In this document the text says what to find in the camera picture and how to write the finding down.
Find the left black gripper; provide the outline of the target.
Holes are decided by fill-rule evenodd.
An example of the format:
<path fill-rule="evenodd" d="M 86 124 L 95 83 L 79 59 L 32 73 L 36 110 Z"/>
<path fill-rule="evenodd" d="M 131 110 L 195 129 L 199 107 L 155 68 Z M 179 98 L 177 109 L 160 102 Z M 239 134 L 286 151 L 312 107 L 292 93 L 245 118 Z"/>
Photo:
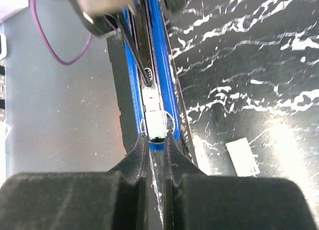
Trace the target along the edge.
<path fill-rule="evenodd" d="M 94 36 L 111 31 L 105 16 L 116 15 L 123 8 L 136 12 L 134 0 L 68 0 L 86 29 Z"/>

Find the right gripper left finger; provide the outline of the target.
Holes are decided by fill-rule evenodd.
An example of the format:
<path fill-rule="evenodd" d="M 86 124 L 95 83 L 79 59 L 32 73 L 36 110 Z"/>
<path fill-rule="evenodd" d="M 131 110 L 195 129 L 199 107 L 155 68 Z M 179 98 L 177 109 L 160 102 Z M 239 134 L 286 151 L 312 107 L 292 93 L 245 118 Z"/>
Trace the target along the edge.
<path fill-rule="evenodd" d="M 106 172 L 20 173 L 0 189 L 3 230 L 146 230 L 149 143 Z"/>

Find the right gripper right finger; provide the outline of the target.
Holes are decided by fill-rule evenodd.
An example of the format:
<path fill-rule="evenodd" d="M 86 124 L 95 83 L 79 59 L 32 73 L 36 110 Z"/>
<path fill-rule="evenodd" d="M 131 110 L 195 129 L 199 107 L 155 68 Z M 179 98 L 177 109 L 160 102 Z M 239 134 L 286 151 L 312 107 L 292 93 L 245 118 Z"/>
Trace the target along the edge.
<path fill-rule="evenodd" d="M 209 176 L 164 141 L 166 230 L 314 230 L 316 223 L 300 188 L 280 178 Z"/>

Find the blue black stapler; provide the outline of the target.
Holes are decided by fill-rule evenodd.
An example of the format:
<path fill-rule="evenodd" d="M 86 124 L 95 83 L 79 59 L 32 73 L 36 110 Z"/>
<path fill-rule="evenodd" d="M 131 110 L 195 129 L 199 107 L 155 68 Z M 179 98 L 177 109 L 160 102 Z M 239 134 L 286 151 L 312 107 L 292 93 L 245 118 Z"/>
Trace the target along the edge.
<path fill-rule="evenodd" d="M 124 39 L 137 133 L 145 133 L 150 149 L 162 151 L 168 131 L 180 137 L 171 67 L 159 0 L 133 0 L 135 10 L 117 17 Z"/>

